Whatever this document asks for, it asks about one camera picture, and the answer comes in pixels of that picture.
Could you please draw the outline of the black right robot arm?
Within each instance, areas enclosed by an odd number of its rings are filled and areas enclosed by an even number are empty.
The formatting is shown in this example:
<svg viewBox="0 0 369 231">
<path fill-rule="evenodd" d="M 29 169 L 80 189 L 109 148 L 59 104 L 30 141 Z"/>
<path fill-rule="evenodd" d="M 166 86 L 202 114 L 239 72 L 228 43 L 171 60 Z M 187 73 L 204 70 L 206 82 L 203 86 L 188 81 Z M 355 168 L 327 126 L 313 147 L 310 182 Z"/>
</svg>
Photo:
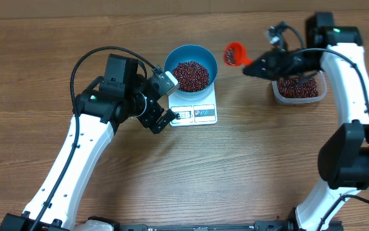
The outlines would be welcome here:
<svg viewBox="0 0 369 231">
<path fill-rule="evenodd" d="M 293 211 L 296 230 L 339 230 L 331 219 L 351 199 L 369 188 L 369 77 L 365 49 L 355 26 L 337 26 L 330 12 L 305 22 L 300 49 L 290 51 L 281 22 L 267 30 L 272 49 L 245 66 L 247 76 L 276 81 L 310 71 L 329 78 L 339 127 L 318 154 L 319 180 Z"/>
</svg>

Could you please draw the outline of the orange scoop with blue handle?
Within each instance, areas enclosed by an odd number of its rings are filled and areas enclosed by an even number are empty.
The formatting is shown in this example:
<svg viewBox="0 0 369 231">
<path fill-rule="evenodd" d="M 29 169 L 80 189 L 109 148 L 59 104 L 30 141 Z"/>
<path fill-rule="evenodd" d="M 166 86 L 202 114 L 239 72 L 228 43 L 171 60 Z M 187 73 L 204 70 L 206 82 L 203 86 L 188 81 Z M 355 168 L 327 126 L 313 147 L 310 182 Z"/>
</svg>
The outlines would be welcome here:
<svg viewBox="0 0 369 231">
<path fill-rule="evenodd" d="M 250 65 L 253 63 L 253 60 L 247 57 L 246 48 L 240 42 L 231 42 L 226 46 L 223 60 L 229 66 Z"/>
</svg>

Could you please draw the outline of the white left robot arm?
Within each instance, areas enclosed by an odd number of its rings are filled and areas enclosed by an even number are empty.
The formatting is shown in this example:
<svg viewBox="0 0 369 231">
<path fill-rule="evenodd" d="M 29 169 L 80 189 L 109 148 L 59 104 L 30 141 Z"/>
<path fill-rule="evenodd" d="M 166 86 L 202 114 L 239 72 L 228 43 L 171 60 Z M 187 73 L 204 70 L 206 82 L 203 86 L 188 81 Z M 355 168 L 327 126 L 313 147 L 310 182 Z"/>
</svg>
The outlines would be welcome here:
<svg viewBox="0 0 369 231">
<path fill-rule="evenodd" d="M 140 57 L 111 54 L 103 76 L 73 96 L 73 117 L 65 142 L 37 194 L 20 216 L 6 214 L 1 230 L 117 230 L 119 223 L 91 216 L 82 225 L 76 215 L 83 192 L 119 125 L 137 118 L 152 133 L 160 133 L 178 116 L 164 110 L 158 99 L 170 95 L 178 80 L 161 67 L 151 78 L 139 74 Z"/>
</svg>

